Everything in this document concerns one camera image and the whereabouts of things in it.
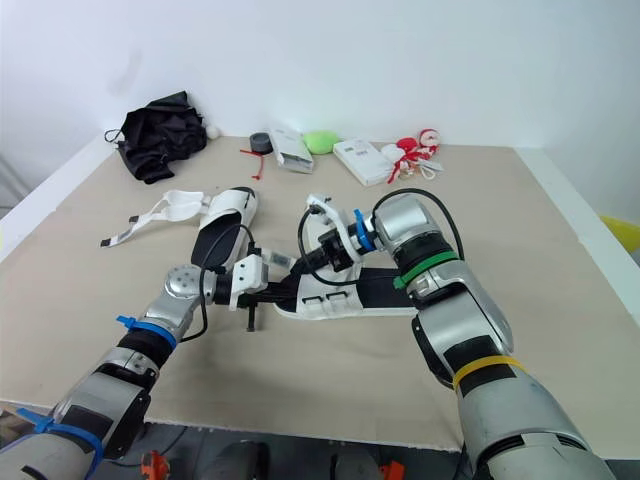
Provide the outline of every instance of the tape roll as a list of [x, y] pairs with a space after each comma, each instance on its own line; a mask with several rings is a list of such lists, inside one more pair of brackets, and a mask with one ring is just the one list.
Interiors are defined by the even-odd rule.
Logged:
[[251, 151], [259, 153], [260, 155], [273, 152], [273, 146], [271, 145], [271, 139], [268, 133], [254, 133], [249, 137], [249, 144], [251, 145]]

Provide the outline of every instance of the red and white toy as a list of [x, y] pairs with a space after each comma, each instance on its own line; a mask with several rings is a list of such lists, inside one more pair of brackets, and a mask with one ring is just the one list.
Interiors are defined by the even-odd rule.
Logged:
[[435, 178], [435, 172], [441, 171], [442, 166], [429, 160], [436, 154], [439, 147], [440, 134], [433, 128], [422, 130], [417, 140], [405, 137], [398, 140], [395, 145], [383, 147], [380, 152], [393, 162], [393, 170], [387, 183], [392, 183], [400, 174], [411, 175], [415, 170], [420, 170], [427, 180]]

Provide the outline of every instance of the green sponge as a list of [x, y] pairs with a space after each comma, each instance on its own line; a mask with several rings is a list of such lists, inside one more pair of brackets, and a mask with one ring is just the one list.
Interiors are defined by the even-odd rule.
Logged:
[[340, 137], [329, 130], [305, 133], [302, 138], [304, 139], [304, 144], [307, 146], [307, 150], [314, 155], [331, 153], [333, 145], [340, 141]]

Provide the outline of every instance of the green tape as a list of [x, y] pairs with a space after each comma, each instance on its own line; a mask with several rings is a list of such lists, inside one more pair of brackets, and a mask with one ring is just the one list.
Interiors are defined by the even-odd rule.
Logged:
[[456, 252], [449, 250], [448, 252], [438, 253], [433, 257], [429, 257], [423, 261], [421, 261], [418, 265], [413, 267], [404, 275], [396, 277], [393, 279], [393, 286], [396, 290], [400, 290], [402, 288], [406, 288], [411, 281], [420, 275], [422, 272], [429, 270], [431, 267], [435, 267], [443, 262], [448, 260], [457, 260], [458, 255]]

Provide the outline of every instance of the silver robot arm segment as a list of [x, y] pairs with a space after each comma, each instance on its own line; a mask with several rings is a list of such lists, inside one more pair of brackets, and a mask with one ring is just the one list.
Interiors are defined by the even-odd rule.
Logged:
[[[31, 415], [37, 434], [0, 455], [6, 479], [87, 478], [102, 458], [119, 458], [144, 420], [160, 368], [180, 343], [200, 302], [200, 268], [172, 269], [160, 296], [138, 319], [119, 317], [129, 328], [118, 345], [80, 380], [48, 417]], [[207, 271], [204, 292], [213, 301], [216, 274]]]
[[515, 360], [500, 309], [414, 196], [372, 216], [377, 242], [418, 309], [413, 333], [429, 369], [455, 390], [474, 479], [614, 480], [569, 417]]

